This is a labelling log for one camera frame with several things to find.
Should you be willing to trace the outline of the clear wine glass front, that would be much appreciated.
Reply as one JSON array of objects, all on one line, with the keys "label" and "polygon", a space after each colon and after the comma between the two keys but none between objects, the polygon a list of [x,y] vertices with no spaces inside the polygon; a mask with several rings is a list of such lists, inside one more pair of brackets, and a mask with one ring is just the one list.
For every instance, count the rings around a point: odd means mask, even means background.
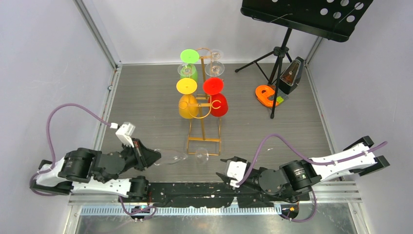
[{"label": "clear wine glass front", "polygon": [[161,155],[161,158],[154,163],[156,166],[176,164],[189,159],[190,156],[193,156],[200,164],[209,160],[209,152],[205,148],[198,148],[193,155],[174,149],[155,149],[155,152]]}]

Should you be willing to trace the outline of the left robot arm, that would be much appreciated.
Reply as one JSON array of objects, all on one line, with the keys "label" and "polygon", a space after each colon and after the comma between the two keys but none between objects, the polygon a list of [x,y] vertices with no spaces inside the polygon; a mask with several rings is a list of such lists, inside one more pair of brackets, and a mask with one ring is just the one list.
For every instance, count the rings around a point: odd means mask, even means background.
[{"label": "left robot arm", "polygon": [[143,202],[150,194],[149,181],[144,176],[121,179],[120,175],[129,169],[144,171],[160,159],[159,150],[145,147],[137,138],[120,152],[78,148],[56,163],[42,160],[29,187],[45,196],[112,194]]}]

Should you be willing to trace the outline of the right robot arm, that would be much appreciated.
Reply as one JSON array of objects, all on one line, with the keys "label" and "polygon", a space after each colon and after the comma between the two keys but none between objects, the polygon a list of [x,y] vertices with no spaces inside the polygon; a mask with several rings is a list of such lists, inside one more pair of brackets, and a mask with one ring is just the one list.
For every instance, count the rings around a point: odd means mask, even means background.
[{"label": "right robot arm", "polygon": [[[256,169],[262,147],[271,137],[280,139],[300,159],[283,164],[277,170]],[[319,183],[353,174],[364,176],[388,167],[390,164],[384,156],[374,155],[386,145],[384,141],[375,146],[369,136],[364,136],[340,153],[308,158],[281,135],[270,134],[260,142],[251,161],[236,156],[225,159],[225,170],[217,176],[237,197],[258,195],[263,201],[295,203]]]}]

